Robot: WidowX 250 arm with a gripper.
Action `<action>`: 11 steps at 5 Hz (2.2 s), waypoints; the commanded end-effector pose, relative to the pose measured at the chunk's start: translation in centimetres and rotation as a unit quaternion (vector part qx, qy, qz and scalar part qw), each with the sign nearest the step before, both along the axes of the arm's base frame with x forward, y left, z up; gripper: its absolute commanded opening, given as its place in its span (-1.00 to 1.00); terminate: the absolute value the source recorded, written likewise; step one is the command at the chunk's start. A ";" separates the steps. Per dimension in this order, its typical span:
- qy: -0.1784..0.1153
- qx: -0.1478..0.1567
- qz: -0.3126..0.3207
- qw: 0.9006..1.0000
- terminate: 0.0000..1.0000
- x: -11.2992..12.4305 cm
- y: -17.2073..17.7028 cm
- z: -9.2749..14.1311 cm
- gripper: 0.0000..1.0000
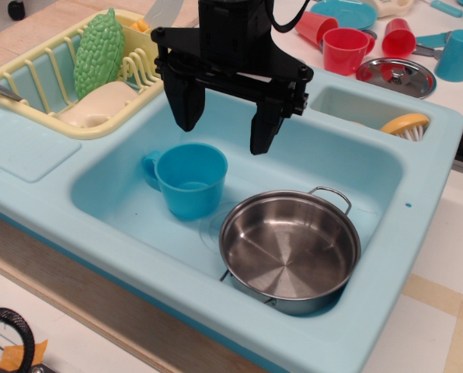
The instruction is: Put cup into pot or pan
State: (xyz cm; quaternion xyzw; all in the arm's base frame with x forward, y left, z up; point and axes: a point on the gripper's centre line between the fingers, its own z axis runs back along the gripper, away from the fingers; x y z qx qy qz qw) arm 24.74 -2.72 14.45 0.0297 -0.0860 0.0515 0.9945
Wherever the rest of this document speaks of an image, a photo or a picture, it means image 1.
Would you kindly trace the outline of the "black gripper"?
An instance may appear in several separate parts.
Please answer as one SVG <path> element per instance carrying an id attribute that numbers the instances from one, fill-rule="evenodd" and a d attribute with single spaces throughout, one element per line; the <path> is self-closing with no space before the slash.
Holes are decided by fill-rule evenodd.
<path id="1" fill-rule="evenodd" d="M 256 104 L 250 152 L 266 154 L 285 118 L 303 113 L 314 72 L 282 51 L 272 31 L 287 33 L 305 12 L 279 24 L 272 1 L 200 1 L 197 28 L 158 27 L 156 70 L 178 126 L 192 131 L 212 89 Z"/>

